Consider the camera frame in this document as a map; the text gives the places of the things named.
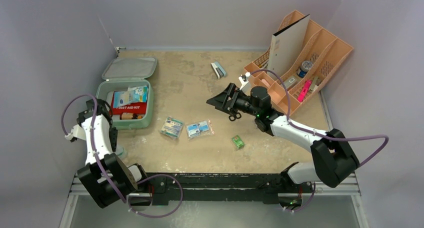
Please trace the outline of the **brown bottle orange cap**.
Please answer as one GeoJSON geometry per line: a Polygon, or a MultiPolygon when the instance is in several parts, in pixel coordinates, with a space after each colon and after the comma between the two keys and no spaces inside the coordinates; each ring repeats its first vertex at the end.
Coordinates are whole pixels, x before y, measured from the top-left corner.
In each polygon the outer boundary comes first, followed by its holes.
{"type": "Polygon", "coordinates": [[[143,114],[124,112],[120,114],[120,120],[140,120],[144,117],[143,114]]]}

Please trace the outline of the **red first aid pouch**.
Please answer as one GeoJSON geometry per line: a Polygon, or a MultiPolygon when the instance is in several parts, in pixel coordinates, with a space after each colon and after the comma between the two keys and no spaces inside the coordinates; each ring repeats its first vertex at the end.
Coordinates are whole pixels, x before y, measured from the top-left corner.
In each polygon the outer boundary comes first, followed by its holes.
{"type": "Polygon", "coordinates": [[[147,111],[147,102],[134,102],[130,104],[126,104],[119,107],[114,107],[114,101],[116,96],[118,95],[118,92],[115,91],[112,95],[112,100],[110,106],[112,107],[112,114],[113,115],[122,115],[123,113],[131,113],[131,114],[137,114],[137,115],[144,115],[147,111]]]}

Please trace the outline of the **blue white wipes packet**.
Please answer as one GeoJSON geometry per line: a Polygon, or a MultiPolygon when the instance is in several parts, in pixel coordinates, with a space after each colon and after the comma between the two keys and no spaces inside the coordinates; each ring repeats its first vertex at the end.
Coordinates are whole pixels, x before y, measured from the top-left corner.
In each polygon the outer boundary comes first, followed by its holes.
{"type": "Polygon", "coordinates": [[[132,103],[146,103],[149,88],[146,85],[129,87],[124,91],[115,91],[113,94],[113,107],[126,106],[132,103]]]}

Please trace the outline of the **green white mask packet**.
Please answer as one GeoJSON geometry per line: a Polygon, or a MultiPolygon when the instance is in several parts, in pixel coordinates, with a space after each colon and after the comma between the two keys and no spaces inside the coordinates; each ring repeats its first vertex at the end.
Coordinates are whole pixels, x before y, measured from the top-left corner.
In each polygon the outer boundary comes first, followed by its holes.
{"type": "Polygon", "coordinates": [[[160,129],[160,133],[175,140],[179,138],[183,126],[184,123],[181,120],[168,116],[160,129]]]}

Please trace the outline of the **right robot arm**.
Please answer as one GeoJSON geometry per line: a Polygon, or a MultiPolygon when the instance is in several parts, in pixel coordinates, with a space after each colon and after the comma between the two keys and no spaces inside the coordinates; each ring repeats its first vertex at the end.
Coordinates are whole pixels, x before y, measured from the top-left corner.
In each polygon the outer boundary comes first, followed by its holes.
{"type": "Polygon", "coordinates": [[[280,184],[288,192],[306,182],[322,182],[335,188],[360,167],[357,156],[340,130],[308,133],[308,126],[289,122],[286,115],[272,107],[271,101],[265,87],[255,86],[250,95],[246,95],[230,83],[206,103],[228,114],[230,121],[241,118],[242,113],[252,115],[261,132],[288,140],[311,153],[311,162],[294,162],[283,170],[280,184]]]}

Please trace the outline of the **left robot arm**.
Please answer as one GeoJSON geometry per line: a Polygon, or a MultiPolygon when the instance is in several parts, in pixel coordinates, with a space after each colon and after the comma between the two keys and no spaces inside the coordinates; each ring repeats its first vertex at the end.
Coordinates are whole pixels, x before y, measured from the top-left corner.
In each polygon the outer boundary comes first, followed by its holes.
{"type": "Polygon", "coordinates": [[[77,178],[100,208],[125,201],[130,193],[142,193],[149,187],[142,166],[126,166],[117,155],[118,130],[111,111],[105,100],[89,99],[86,110],[78,114],[76,125],[65,132],[65,139],[70,142],[86,142],[85,165],[77,171],[77,178]]]}

